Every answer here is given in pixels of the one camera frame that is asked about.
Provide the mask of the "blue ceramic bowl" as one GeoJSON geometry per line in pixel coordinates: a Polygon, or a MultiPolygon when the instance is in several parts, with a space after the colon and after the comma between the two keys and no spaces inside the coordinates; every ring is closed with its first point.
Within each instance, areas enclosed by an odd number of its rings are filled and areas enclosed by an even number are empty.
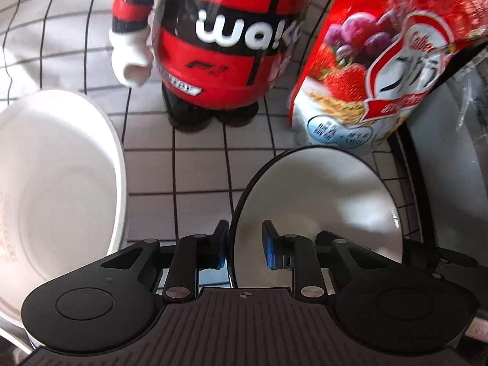
{"type": "Polygon", "coordinates": [[[288,271],[266,265],[261,225],[280,235],[314,240],[330,231],[391,260],[402,260],[403,236],[394,197],[360,158],[325,146],[292,149],[266,163],[247,184],[235,208],[228,274],[234,288],[291,285],[288,271]]]}

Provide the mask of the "white paper noodle bowl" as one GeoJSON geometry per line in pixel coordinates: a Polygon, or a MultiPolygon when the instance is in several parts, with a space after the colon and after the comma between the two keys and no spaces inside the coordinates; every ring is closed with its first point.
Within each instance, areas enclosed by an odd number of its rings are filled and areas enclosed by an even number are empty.
{"type": "Polygon", "coordinates": [[[78,92],[42,90],[1,114],[1,317],[44,282],[118,250],[127,207],[122,144],[78,92]]]}

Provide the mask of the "white microwave oven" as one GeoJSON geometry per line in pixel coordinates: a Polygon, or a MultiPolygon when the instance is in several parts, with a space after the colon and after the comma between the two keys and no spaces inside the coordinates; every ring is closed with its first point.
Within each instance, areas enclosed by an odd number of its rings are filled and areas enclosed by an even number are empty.
{"type": "Polygon", "coordinates": [[[407,201],[404,236],[486,265],[486,41],[452,58],[388,143],[407,201]]]}

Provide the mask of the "red panda robot figurine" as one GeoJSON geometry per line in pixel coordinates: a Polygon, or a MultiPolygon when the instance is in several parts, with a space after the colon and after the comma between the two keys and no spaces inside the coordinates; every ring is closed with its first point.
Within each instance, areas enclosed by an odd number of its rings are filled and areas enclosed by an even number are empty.
{"type": "Polygon", "coordinates": [[[114,0],[109,40],[120,84],[160,72],[171,126],[243,127],[286,71],[310,0],[114,0]]]}

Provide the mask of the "red cereal bag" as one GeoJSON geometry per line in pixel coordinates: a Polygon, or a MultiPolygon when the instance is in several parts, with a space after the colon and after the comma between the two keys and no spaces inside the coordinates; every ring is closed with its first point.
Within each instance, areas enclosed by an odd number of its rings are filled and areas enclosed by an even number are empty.
{"type": "Polygon", "coordinates": [[[334,0],[290,98],[300,145],[361,155],[487,35],[487,0],[334,0]]]}

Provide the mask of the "white black grid tablecloth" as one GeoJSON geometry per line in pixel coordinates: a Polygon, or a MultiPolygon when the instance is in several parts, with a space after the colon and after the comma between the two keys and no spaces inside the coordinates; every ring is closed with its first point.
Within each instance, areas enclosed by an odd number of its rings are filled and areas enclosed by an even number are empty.
{"type": "Polygon", "coordinates": [[[228,217],[252,175],[292,147],[286,120],[291,79],[331,3],[311,0],[294,57],[249,126],[214,122],[186,135],[170,128],[156,75],[134,90],[116,82],[108,62],[112,0],[1,0],[1,104],[42,88],[87,93],[124,145],[129,238],[168,244],[228,217]]]}

